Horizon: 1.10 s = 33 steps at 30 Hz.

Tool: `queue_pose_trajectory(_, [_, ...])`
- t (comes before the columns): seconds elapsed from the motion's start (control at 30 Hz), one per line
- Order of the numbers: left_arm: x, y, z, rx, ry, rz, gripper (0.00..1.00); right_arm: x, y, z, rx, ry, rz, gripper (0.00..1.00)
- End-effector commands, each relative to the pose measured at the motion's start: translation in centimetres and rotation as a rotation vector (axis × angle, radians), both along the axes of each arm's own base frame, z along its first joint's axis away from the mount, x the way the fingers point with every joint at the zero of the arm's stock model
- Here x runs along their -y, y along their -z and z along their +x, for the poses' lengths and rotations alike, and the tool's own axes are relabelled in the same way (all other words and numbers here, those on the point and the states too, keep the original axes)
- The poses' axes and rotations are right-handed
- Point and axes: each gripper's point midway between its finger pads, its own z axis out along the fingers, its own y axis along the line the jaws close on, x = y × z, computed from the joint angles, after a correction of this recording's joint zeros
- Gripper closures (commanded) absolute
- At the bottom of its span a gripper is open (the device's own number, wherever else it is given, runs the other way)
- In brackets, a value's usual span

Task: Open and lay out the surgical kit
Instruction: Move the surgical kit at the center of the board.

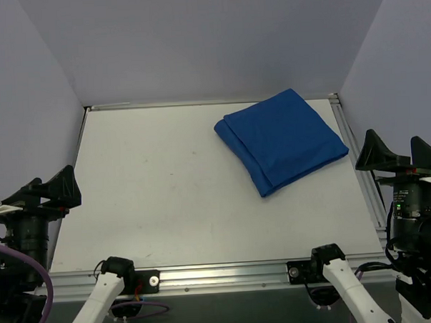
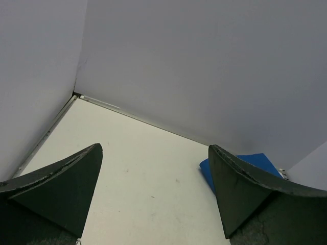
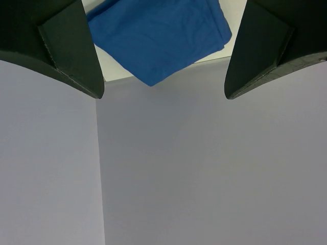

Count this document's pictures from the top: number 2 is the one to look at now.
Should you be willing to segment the blue surgical wrap cloth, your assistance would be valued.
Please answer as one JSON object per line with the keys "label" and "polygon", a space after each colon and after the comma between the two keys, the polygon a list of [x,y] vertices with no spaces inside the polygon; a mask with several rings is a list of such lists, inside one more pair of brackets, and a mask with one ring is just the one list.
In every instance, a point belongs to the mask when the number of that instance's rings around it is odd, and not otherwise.
{"label": "blue surgical wrap cloth", "polygon": [[[264,170],[275,176],[283,178],[283,176],[279,173],[279,171],[274,167],[274,165],[271,163],[271,161],[263,153],[252,154],[252,155],[237,155],[237,157],[249,164],[252,164],[252,165],[260,168],[261,170]],[[214,194],[216,194],[211,170],[209,167],[209,159],[207,158],[207,159],[203,160],[199,164],[199,167],[200,167],[200,171],[201,171],[202,175],[204,176],[210,189],[212,190],[212,192]]]}

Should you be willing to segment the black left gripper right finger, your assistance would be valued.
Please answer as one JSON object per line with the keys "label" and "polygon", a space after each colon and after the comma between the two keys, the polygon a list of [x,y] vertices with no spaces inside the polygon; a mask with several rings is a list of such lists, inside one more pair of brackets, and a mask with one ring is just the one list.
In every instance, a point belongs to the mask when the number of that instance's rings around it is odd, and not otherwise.
{"label": "black left gripper right finger", "polygon": [[208,160],[231,244],[326,244],[326,191],[249,164],[218,145]]}

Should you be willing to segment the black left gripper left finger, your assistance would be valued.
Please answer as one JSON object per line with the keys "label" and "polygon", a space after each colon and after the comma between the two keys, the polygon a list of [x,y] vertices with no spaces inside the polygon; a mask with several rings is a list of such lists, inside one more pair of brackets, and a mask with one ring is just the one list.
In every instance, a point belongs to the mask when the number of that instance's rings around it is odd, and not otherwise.
{"label": "black left gripper left finger", "polygon": [[77,244],[103,159],[99,143],[1,182],[1,244]]}

